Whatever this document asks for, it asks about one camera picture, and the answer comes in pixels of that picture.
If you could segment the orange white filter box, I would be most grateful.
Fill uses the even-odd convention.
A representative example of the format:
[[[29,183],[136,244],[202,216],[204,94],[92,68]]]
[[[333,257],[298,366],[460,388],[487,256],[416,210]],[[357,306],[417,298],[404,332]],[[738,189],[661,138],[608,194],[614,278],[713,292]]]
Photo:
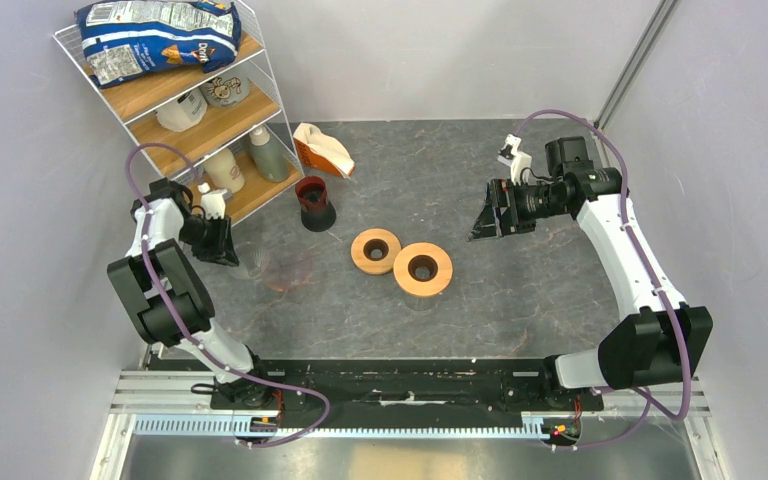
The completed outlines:
[[[355,161],[346,147],[336,138],[326,135],[311,123],[300,123],[294,133],[293,141],[301,162],[310,168],[330,175],[349,178]]]

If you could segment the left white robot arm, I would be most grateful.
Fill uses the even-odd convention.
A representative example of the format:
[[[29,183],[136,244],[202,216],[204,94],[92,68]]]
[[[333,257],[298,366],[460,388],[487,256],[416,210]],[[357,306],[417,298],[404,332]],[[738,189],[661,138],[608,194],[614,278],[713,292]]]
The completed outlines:
[[[151,183],[131,214],[135,238],[107,275],[140,338],[184,351],[212,371],[213,381],[192,392],[254,409],[267,405],[273,381],[259,358],[218,326],[214,303],[183,250],[190,246],[202,262],[238,266],[230,219],[207,215],[187,187],[168,179]]]

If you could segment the clear glass dripper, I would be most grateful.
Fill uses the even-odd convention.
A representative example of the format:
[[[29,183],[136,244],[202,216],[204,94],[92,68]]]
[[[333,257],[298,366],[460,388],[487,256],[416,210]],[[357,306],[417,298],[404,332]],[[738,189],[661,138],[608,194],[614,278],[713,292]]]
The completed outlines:
[[[260,281],[268,264],[268,251],[256,242],[243,242],[235,246],[239,265],[230,270],[238,280]]]

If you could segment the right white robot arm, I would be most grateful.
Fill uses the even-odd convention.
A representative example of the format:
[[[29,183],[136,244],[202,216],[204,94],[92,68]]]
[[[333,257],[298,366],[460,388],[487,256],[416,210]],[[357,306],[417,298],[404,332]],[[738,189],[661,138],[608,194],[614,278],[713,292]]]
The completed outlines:
[[[713,327],[704,306],[691,307],[668,280],[639,229],[623,174],[596,168],[581,137],[546,146],[549,174],[531,182],[532,158],[509,135],[499,159],[507,179],[486,185],[471,241],[526,234],[540,219],[570,216],[597,252],[619,309],[619,324],[590,350],[548,358],[539,400],[561,409],[578,389],[622,390],[692,379]]]

